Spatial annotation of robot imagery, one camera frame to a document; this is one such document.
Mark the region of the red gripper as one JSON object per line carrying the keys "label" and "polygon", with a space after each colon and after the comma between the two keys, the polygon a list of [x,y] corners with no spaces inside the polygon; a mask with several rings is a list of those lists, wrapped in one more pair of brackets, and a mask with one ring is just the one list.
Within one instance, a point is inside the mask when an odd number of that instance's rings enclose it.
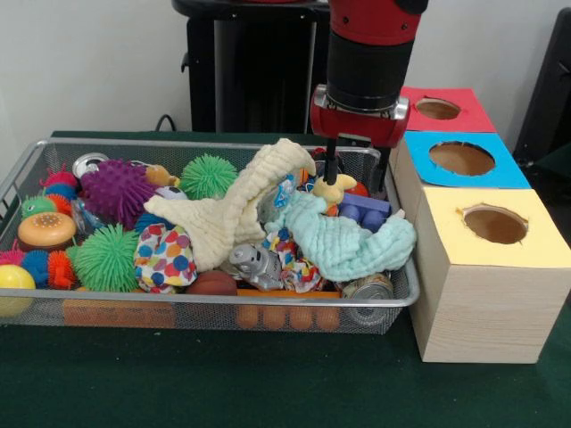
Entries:
{"label": "red gripper", "polygon": [[338,175],[336,138],[352,137],[377,147],[379,161],[373,173],[374,189],[382,193],[389,163],[389,148],[401,141],[410,118],[410,100],[400,96],[383,111],[356,112],[343,108],[327,95],[326,85],[317,85],[310,102],[310,124],[314,134],[327,137],[324,181],[335,184]]}

